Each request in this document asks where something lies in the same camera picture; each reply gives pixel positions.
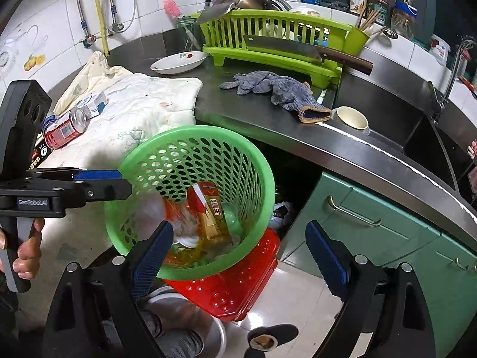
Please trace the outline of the person's left hand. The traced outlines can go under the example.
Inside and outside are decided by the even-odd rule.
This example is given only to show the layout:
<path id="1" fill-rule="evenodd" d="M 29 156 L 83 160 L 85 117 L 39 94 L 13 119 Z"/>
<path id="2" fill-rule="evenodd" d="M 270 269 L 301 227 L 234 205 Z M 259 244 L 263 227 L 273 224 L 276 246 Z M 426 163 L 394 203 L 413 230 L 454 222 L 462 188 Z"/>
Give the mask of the person's left hand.
<path id="1" fill-rule="evenodd" d="M 13 262 L 13 271 L 23 280 L 32 280 L 37 275 L 41 265 L 41 240 L 45 221 L 36 218 L 32 224 L 32 237 L 18 248 L 18 257 Z"/>

